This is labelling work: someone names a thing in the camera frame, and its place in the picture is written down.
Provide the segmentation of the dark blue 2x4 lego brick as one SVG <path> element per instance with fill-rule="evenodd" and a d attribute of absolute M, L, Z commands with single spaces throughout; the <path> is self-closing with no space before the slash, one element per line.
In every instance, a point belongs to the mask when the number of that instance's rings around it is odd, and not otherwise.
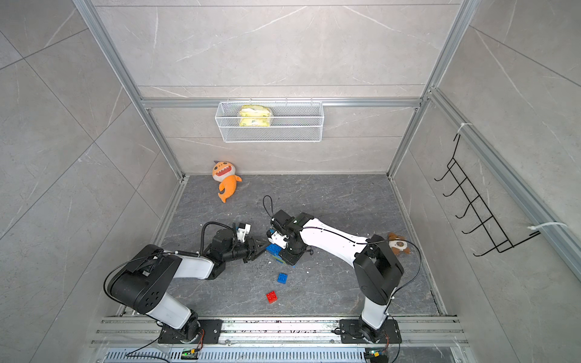
<path fill-rule="evenodd" d="M 283 263 L 284 261 L 282 260 L 282 258 L 280 257 L 280 252 L 281 252 L 282 248 L 280 246 L 278 246 L 277 244 L 270 244 L 269 246 L 266 247 L 266 252 L 268 252 L 270 255 L 272 255 L 276 261 L 278 261 L 279 263 Z"/>

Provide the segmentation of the blue 2x2 lego brick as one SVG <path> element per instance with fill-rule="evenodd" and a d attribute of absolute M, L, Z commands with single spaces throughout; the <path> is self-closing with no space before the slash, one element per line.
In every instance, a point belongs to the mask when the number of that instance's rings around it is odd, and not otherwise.
<path fill-rule="evenodd" d="M 278 279 L 277 279 L 278 283 L 280 284 L 286 284 L 287 283 L 287 274 L 285 273 L 280 273 L 278 275 Z"/>

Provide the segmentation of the red 2x2 lego brick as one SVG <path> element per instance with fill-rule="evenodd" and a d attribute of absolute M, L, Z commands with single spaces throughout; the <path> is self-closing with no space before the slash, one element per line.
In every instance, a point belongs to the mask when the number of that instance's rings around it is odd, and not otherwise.
<path fill-rule="evenodd" d="M 269 302 L 270 304 L 272 304 L 272 303 L 274 303 L 275 301 L 277 301 L 277 300 L 278 300 L 278 297 L 277 297 L 277 295 L 276 295 L 276 293 L 275 293 L 275 291 L 274 291 L 274 290 L 273 290 L 273 291 L 271 291 L 271 292 L 269 292 L 269 293 L 267 293 L 267 294 L 266 294 L 266 298 L 267 298 L 267 300 L 268 300 L 268 302 Z"/>

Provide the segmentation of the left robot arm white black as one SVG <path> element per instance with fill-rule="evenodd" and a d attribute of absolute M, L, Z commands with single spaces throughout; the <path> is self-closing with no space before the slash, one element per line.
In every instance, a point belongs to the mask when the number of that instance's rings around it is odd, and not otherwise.
<path fill-rule="evenodd" d="M 162 328 L 160 343 L 201 342 L 204 331 L 198 314 L 171 296 L 168 288 L 178 278 L 213 280 L 231 261 L 254 261 L 270 243 L 251 237 L 250 230 L 244 223 L 208 222 L 196 253 L 148 244 L 107 275 L 103 290 L 113 301 L 154 319 Z"/>

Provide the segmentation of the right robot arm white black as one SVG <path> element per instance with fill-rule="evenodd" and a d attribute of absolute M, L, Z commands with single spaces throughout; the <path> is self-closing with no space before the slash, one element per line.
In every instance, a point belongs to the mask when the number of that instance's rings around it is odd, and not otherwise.
<path fill-rule="evenodd" d="M 281 259 L 296 265 L 309 247 L 319 248 L 351 266 L 365 296 L 356 339 L 379 343 L 386 337 L 388 306 L 404 275 L 404 267 L 389 241 L 373 235 L 360 237 L 325 225 L 307 213 L 293 217 L 280 210 L 270 220 L 269 240 L 280 246 Z"/>

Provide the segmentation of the orange shark plush toy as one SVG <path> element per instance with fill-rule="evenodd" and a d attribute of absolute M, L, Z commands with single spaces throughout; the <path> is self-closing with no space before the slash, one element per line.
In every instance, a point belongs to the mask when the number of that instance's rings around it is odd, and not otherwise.
<path fill-rule="evenodd" d="M 212 177 L 219 183 L 218 195 L 224 204 L 235 193 L 238 183 L 242 182 L 242 178 L 236 174 L 235 165 L 227 161 L 216 161 Z"/>

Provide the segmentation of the brown white plush toy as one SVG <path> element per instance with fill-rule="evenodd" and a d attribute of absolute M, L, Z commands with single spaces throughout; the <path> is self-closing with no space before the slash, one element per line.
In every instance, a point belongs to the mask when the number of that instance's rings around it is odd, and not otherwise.
<path fill-rule="evenodd" d="M 390 232 L 387 236 L 387 240 L 390 246 L 390 249 L 392 249 L 392 252 L 396 255 L 399 256 L 399 254 L 401 253 L 405 253 L 405 254 L 410 254 L 411 250 L 409 247 L 409 242 L 407 240 L 405 240 L 404 237 L 395 234 L 393 232 Z"/>

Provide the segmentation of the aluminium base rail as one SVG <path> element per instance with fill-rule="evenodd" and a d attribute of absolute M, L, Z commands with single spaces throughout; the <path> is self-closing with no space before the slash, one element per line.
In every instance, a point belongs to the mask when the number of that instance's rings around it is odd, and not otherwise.
<path fill-rule="evenodd" d="M 358 319 L 348 317 L 221 317 L 202 318 L 204 344 L 210 347 L 371 346 Z M 89 335 L 91 346 L 134 346 L 160 334 L 145 316 L 103 318 Z M 466 347 L 468 339 L 456 317 L 396 316 L 377 334 L 378 346 Z"/>

